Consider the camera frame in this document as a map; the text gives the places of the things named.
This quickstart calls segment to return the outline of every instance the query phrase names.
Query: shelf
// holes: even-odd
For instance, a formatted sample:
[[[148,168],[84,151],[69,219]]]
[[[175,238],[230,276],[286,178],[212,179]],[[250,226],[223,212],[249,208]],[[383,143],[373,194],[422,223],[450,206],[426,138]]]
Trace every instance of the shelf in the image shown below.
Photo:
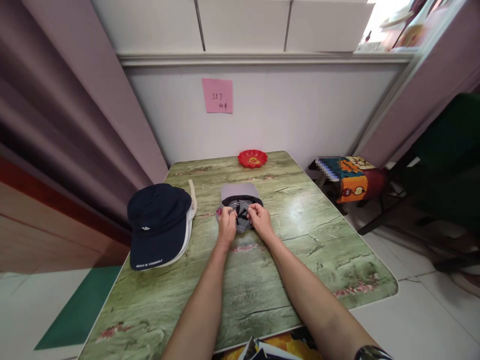
[[[407,64],[415,53],[390,52],[279,52],[279,53],[189,53],[117,54],[125,68],[211,65],[288,64]]]

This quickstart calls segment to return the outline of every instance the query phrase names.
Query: colorful stool cushion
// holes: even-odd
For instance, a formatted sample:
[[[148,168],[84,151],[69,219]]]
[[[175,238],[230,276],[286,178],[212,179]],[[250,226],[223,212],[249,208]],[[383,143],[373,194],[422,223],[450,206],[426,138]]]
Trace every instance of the colorful stool cushion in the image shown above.
[[[387,176],[359,156],[318,157],[315,165],[338,183],[340,204],[377,198],[387,184]]]

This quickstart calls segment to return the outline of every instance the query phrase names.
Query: hand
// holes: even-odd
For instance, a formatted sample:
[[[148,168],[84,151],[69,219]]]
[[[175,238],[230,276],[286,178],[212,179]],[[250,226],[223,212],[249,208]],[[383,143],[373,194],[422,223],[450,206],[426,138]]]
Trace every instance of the hand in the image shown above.
[[[230,244],[235,238],[237,232],[237,212],[229,206],[225,206],[221,210],[221,215],[218,218],[218,239],[217,245],[230,248]]]
[[[253,225],[258,236],[264,241],[269,242],[275,235],[272,222],[270,221],[270,213],[259,203],[253,203],[248,207],[247,219],[250,219],[250,224]]]

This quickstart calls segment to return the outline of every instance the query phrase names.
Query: red plastic plate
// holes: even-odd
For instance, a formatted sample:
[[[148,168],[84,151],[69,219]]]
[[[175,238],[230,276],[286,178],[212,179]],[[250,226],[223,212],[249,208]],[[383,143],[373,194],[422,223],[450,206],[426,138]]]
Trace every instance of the red plastic plate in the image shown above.
[[[246,168],[259,168],[267,162],[268,155],[260,150],[245,150],[238,155],[238,161]]]

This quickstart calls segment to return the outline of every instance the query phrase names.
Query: pink curtain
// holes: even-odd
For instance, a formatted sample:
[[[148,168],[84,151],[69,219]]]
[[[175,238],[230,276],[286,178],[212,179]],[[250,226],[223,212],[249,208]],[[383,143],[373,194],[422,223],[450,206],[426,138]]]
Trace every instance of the pink curtain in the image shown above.
[[[360,152],[398,160],[459,93],[480,83],[480,1],[467,0]]]
[[[90,1],[0,4],[0,141],[125,224],[168,169]]]

